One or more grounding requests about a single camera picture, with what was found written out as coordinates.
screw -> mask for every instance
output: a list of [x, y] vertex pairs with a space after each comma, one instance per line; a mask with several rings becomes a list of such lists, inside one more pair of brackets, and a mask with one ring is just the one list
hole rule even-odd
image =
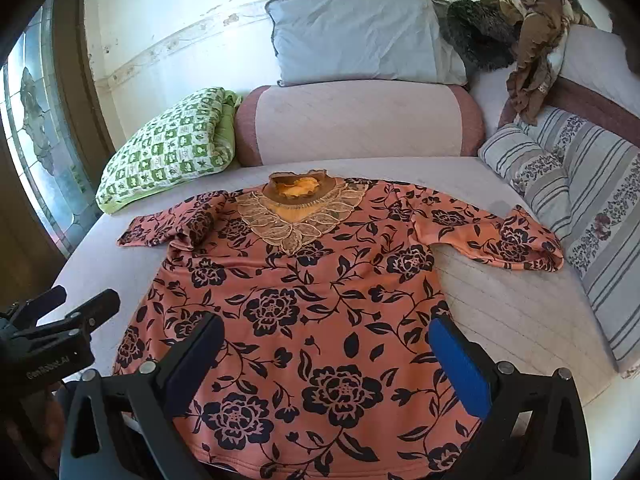
[[516, 370], [516, 367], [513, 366], [510, 362], [508, 361], [500, 361], [498, 363], [498, 371], [501, 374], [504, 375], [511, 375], [514, 373], [514, 371]]
[[558, 375], [565, 381], [568, 381], [572, 377], [571, 370], [569, 370], [569, 368], [558, 368]]
[[150, 374], [155, 369], [156, 369], [156, 363], [155, 362], [153, 362], [153, 361], [145, 361], [140, 365], [140, 367], [138, 368], [138, 371], [141, 374]]
[[95, 370], [94, 368], [89, 368], [88, 370], [82, 372], [82, 380], [88, 383], [89, 381], [93, 381], [97, 374], [97, 370]]

green pillowcase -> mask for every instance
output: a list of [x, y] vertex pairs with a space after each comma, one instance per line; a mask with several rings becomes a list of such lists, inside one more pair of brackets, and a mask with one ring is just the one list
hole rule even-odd
[[199, 90], [142, 126], [113, 155], [96, 202], [112, 214], [128, 203], [223, 171], [236, 151], [240, 99], [223, 88]]

white bed sheet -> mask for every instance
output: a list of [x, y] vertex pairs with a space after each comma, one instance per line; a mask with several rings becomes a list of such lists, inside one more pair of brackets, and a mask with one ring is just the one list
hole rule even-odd
[[[120, 248], [116, 239], [131, 219], [151, 214], [208, 190], [236, 190], [265, 182], [273, 171], [325, 168], [335, 176], [383, 178], [432, 187], [505, 216], [517, 203], [511, 187], [475, 157], [390, 157], [325, 160], [240, 168], [204, 176], [103, 215], [60, 273], [67, 301], [41, 320], [59, 319], [105, 288], [120, 295], [120, 312], [92, 335], [95, 367], [111, 373], [116, 348], [148, 290], [166, 247]], [[583, 404], [602, 392], [616, 371], [580, 281], [569, 265], [559, 272], [508, 271], [478, 264], [450, 246], [436, 254], [442, 287], [465, 335], [494, 360], [509, 360], [521, 372], [551, 374], [561, 366], [574, 374]]]

stained glass window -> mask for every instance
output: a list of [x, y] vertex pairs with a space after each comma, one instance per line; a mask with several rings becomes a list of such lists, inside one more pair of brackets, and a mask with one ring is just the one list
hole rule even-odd
[[53, 65], [52, 0], [0, 68], [0, 120], [15, 170], [44, 228], [68, 258], [100, 210], [66, 124]]

shirt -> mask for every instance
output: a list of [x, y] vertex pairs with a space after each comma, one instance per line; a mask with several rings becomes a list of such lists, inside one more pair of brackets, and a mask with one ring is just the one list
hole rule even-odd
[[479, 421], [429, 346], [431, 317], [449, 313], [430, 244], [505, 269], [562, 265], [519, 206], [501, 219], [412, 184], [337, 183], [293, 224], [261, 188], [216, 191], [135, 218], [118, 241], [168, 251], [114, 373], [161, 359], [203, 312], [225, 322], [215, 368], [174, 419], [202, 462], [290, 480], [447, 470]]

